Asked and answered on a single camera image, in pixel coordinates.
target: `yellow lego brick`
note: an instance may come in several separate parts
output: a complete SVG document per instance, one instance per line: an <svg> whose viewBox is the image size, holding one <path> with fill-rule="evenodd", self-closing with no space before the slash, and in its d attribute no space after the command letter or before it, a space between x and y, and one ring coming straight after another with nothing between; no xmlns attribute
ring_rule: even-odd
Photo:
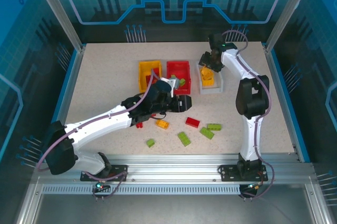
<svg viewBox="0 0 337 224"><path fill-rule="evenodd" d="M201 75L204 80L211 80L212 78L214 78L213 71L205 66L201 69Z"/></svg>
<svg viewBox="0 0 337 224"><path fill-rule="evenodd" d="M159 126L162 129L167 129L169 127L169 123L164 120L157 120L156 125Z"/></svg>
<svg viewBox="0 0 337 224"><path fill-rule="evenodd" d="M210 80L204 80L204 78L202 77L202 73L201 73L202 70L203 69L200 69L202 86L212 86L212 85L214 85L214 74L213 74L213 76L211 77Z"/></svg>

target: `green lego brick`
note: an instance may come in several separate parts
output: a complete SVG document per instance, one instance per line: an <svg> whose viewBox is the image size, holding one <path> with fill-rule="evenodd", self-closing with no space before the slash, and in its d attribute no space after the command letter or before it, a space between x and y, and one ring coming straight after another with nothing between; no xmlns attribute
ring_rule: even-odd
<svg viewBox="0 0 337 224"><path fill-rule="evenodd" d="M212 133L210 130L208 130L207 128L201 128L200 130L201 134L207 138L209 138L210 140L213 138L214 133Z"/></svg>
<svg viewBox="0 0 337 224"><path fill-rule="evenodd" d="M183 79L183 78L180 79L180 82L179 82L179 85L180 85L180 86L184 86L185 83L186 83L185 79Z"/></svg>
<svg viewBox="0 0 337 224"><path fill-rule="evenodd" d="M147 142L146 142L146 145L150 148L154 145L154 140L153 139L149 139Z"/></svg>
<svg viewBox="0 0 337 224"><path fill-rule="evenodd" d="M207 129L211 131L220 131L222 126L221 124L207 124Z"/></svg>
<svg viewBox="0 0 337 224"><path fill-rule="evenodd" d="M178 134L178 138L181 140L181 143L184 145L184 146L187 146L187 145L190 145L191 144L191 141L189 140L189 138L187 137L186 133L184 132L180 132Z"/></svg>

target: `red container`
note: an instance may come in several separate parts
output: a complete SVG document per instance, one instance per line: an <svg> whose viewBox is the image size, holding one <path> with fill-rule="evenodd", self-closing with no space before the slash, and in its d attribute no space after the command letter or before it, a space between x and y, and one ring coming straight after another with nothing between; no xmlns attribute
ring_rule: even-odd
<svg viewBox="0 0 337 224"><path fill-rule="evenodd" d="M175 75L178 79L185 79L185 84L179 86L178 90L174 90L176 95L189 95L191 94L191 76L190 76L190 64L188 61L170 61L166 63L167 77Z"/></svg>

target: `mounting plate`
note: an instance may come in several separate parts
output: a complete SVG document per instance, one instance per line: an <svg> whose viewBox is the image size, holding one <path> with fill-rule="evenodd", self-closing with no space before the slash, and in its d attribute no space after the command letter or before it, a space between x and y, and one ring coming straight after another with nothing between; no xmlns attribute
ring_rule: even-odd
<svg viewBox="0 0 337 224"><path fill-rule="evenodd" d="M221 165L217 169L218 173L221 175L222 182L261 182L261 177L257 174L257 172L246 176L246 178L241 178L239 169L236 164L233 165ZM265 165L261 166L261 172L265 172L263 175L263 181L268 181L268 174L265 168Z"/></svg>
<svg viewBox="0 0 337 224"><path fill-rule="evenodd" d="M123 171L126 171L127 172L127 165L111 165L111 172L109 174L109 176L107 178L110 178L112 176L115 176L117 174L120 174L121 172ZM109 180L109 182L120 182L120 180L123 178L123 175L122 176L119 176L118 178L115 178L115 179L112 179L112 180ZM97 182L97 180L94 180L90 177L88 177L84 172L81 172L81 176L80 176L80 180L82 182Z"/></svg>

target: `white container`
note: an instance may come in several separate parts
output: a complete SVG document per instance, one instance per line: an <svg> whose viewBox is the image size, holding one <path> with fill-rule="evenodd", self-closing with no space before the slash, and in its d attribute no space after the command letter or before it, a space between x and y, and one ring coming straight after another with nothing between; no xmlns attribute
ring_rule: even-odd
<svg viewBox="0 0 337 224"><path fill-rule="evenodd" d="M223 92L223 77L221 72L214 72L214 84L212 86L202 86L199 61L196 62L196 71L199 77L200 94L217 94Z"/></svg>

